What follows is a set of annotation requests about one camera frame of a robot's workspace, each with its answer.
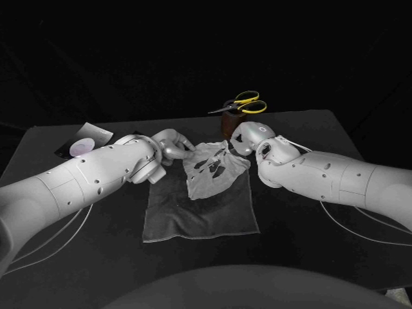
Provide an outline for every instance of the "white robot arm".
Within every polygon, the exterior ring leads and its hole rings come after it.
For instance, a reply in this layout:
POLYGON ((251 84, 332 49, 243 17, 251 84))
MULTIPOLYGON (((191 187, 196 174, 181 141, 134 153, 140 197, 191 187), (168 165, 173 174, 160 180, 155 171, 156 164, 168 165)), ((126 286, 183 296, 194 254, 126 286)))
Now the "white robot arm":
POLYGON ((412 171, 310 149, 302 154, 294 143, 258 122, 240 125, 231 143, 241 155, 256 151, 266 185, 384 214, 412 232, 412 171))
POLYGON ((152 138, 129 135, 114 145, 71 159, 42 174, 0 188, 0 278, 35 234, 116 192, 126 181, 156 183, 163 165, 194 155, 173 129, 152 138))

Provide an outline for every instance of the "black background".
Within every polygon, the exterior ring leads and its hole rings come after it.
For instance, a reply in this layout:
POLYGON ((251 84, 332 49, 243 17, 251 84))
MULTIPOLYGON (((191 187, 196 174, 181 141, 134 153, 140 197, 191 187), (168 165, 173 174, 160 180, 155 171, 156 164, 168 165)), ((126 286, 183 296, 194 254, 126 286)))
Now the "black background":
POLYGON ((208 117, 250 89, 412 169, 412 4, 0 3, 2 170, 29 127, 208 117))

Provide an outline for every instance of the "towel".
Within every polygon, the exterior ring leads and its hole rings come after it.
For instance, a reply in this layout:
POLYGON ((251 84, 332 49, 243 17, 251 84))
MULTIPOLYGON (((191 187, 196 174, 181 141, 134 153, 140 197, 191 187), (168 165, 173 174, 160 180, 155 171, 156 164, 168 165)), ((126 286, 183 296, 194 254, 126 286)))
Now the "towel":
POLYGON ((202 143, 196 148, 194 158, 185 161, 175 160, 173 165, 166 168, 166 176, 155 185, 150 185, 143 230, 146 243, 163 241, 176 236, 208 239, 225 235, 260 233, 253 210, 250 161, 234 155, 227 141, 202 143), (207 162, 199 164, 207 157, 209 158, 207 162), (219 168, 221 174, 214 178, 219 168), (194 176, 191 171, 196 170, 195 177, 199 177, 202 169, 204 173, 211 174, 208 179, 218 180, 219 189, 199 191, 194 190, 195 186, 192 186, 189 193, 189 179, 194 176), (240 170, 243 170, 241 174, 234 177, 234 172, 240 170), (202 192, 202 198, 192 200, 191 197, 196 192, 202 192))

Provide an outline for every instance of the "dark table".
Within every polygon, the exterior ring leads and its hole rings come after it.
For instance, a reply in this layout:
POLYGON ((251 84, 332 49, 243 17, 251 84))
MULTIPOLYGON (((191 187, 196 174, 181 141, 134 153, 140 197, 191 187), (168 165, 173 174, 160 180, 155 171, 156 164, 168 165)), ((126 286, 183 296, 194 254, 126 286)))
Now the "dark table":
MULTIPOLYGON (((329 110, 250 115, 279 135, 316 151, 362 160, 355 144, 329 110)), ((111 144, 136 130, 147 136, 175 128, 192 143, 219 142, 221 117, 97 124, 116 133, 111 144)), ((64 160, 55 150, 81 125, 28 130, 0 180, 0 186, 42 173, 64 160)), ((207 240, 173 238, 143 243, 150 183, 129 183, 101 200, 80 234, 45 262, 0 280, 0 308, 100 308, 139 286, 195 268, 230 264, 267 264, 312 270, 375 290, 412 286, 412 248, 375 243, 346 232, 328 217, 320 203, 286 189, 263 184, 250 156, 253 203, 261 234, 207 240)), ((365 236, 412 243, 412 236, 382 225, 353 207, 328 204, 339 222, 365 236)), ((32 239, 34 249, 73 216, 32 239)), ((42 251, 44 258, 70 239, 84 216, 42 251)))

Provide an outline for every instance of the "brown cup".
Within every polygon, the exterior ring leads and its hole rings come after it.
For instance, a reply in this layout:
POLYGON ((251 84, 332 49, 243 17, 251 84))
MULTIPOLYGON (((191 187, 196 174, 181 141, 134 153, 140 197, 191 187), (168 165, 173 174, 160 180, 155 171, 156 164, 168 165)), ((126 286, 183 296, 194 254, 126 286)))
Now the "brown cup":
POLYGON ((247 113, 238 111, 237 109, 222 113, 222 134, 227 140, 231 140, 237 127, 247 121, 247 115, 247 113))

